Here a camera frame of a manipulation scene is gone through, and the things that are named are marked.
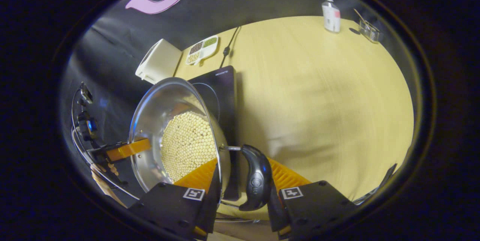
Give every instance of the white appliance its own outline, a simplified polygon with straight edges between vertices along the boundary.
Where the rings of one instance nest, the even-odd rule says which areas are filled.
[[[161,39],[146,53],[135,75],[151,84],[156,84],[173,76],[181,55],[182,51],[165,39]]]

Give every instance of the black pot handle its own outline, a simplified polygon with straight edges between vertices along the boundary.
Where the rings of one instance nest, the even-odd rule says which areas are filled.
[[[243,145],[241,152],[249,164],[247,177],[247,201],[240,205],[240,211],[253,211],[263,207],[272,190],[272,168],[269,160],[260,150],[250,145]]]

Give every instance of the power cord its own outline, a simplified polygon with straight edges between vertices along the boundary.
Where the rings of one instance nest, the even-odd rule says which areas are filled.
[[[222,68],[223,62],[225,61],[226,56],[230,53],[230,44],[232,43],[233,38],[235,37],[235,34],[237,33],[237,30],[238,30],[239,28],[240,28],[240,26],[238,26],[237,29],[235,29],[235,32],[233,33],[233,36],[232,36],[232,38],[230,39],[230,42],[228,43],[228,46],[225,47],[225,49],[223,49],[223,59],[222,59],[222,63],[220,64],[220,68],[219,68],[219,69]]]

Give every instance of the yellow table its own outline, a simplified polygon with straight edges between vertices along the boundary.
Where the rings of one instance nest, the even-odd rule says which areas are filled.
[[[358,27],[353,21],[342,19],[340,33],[333,34],[323,20],[298,16],[244,25],[223,66],[237,71],[240,143],[354,200],[403,162],[413,106],[400,69],[381,44],[349,31]],[[188,47],[175,76],[188,80],[218,69],[234,30],[218,34],[217,53],[199,65],[185,64]],[[245,166],[243,160],[242,176]],[[266,207],[240,212],[221,205],[218,212],[268,219]]]

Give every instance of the induction cooktop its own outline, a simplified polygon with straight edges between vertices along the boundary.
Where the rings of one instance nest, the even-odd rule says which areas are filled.
[[[188,82],[199,92],[211,117],[218,121],[225,135],[227,144],[237,146],[237,122],[235,117],[237,85],[235,69],[232,66],[226,66],[190,79]],[[229,152],[232,171],[223,198],[225,200],[236,201],[240,198],[237,180],[237,152]]]

